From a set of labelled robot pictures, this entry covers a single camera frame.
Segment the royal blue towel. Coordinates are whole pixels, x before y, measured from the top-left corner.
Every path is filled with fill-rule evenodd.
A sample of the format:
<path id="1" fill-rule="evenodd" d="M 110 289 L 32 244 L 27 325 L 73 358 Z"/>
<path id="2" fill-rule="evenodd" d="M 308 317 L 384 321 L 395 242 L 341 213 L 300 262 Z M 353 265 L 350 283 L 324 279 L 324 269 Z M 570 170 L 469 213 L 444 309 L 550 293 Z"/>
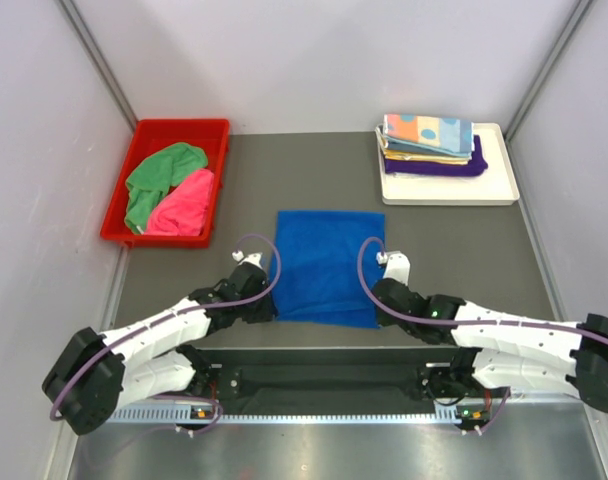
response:
<path id="1" fill-rule="evenodd" d="M 282 270 L 272 297 L 281 322 L 375 329 L 375 306 L 358 278 L 363 242 L 385 239 L 382 213 L 283 210 L 275 246 Z"/>

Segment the yellow and blue cartoon towel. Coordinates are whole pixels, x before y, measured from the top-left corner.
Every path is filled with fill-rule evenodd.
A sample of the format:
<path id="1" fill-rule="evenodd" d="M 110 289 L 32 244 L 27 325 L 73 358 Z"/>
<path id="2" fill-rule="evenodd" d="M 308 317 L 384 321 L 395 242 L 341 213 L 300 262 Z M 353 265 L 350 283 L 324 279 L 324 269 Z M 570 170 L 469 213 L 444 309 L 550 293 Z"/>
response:
<path id="1" fill-rule="evenodd" d="M 383 155 L 384 157 L 394 157 L 394 158 L 401 158 L 401 157 L 446 157 L 446 158 L 455 158 L 458 156 L 451 156 L 451 155 L 442 155 L 436 152 L 429 152 L 429 153 L 409 153 L 409 152 L 401 152 L 401 151 L 393 151 L 393 150 L 383 150 Z M 468 156 L 464 156 L 464 157 L 458 157 L 458 158 L 469 158 L 472 156 L 468 155 Z"/>

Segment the light blue patterned towel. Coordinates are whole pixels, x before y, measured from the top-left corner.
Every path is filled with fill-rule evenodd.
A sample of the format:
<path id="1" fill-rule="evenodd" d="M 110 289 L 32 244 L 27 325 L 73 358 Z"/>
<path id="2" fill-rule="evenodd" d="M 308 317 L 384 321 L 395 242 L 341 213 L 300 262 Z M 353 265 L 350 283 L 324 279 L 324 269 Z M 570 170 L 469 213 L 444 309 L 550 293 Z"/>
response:
<path id="1" fill-rule="evenodd" d="M 467 157 L 474 150 L 473 123 L 467 119 L 385 114 L 377 126 L 387 149 Z"/>

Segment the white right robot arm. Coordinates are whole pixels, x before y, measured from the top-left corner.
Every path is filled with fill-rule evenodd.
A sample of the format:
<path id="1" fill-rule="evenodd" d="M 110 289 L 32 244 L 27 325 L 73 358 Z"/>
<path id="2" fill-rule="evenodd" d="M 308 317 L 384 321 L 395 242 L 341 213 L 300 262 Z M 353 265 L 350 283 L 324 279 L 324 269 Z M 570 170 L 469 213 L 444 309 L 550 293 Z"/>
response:
<path id="1" fill-rule="evenodd" d="M 448 295 L 422 297 L 384 278 L 368 292 L 380 326 L 457 348 L 453 388 L 556 392 L 608 414 L 608 317 L 554 322 L 494 311 Z"/>

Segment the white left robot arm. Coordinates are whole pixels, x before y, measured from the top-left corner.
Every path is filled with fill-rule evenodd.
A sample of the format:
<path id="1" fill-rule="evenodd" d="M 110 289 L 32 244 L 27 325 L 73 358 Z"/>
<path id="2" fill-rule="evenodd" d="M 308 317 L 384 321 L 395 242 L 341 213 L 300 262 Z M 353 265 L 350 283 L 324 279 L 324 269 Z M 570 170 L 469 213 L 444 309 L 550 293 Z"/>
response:
<path id="1" fill-rule="evenodd" d="M 198 419 L 216 419 L 222 409 L 215 372 L 193 344 L 237 321 L 273 320 L 277 280 L 245 260 L 214 286 L 198 288 L 144 320 L 104 332 L 79 330 L 42 383 L 52 403 L 50 420 L 83 436 L 123 407 L 164 397 L 205 402 Z"/>

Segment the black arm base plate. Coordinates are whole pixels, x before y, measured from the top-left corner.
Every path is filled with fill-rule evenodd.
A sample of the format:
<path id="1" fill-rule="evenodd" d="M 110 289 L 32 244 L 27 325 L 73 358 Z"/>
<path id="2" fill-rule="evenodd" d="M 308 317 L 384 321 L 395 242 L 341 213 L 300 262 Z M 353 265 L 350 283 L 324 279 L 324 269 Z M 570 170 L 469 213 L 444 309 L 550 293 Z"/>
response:
<path id="1" fill-rule="evenodd" d="M 459 382 L 452 347 L 178 350 L 197 371 L 189 392 L 226 414 L 428 413 L 505 392 Z"/>

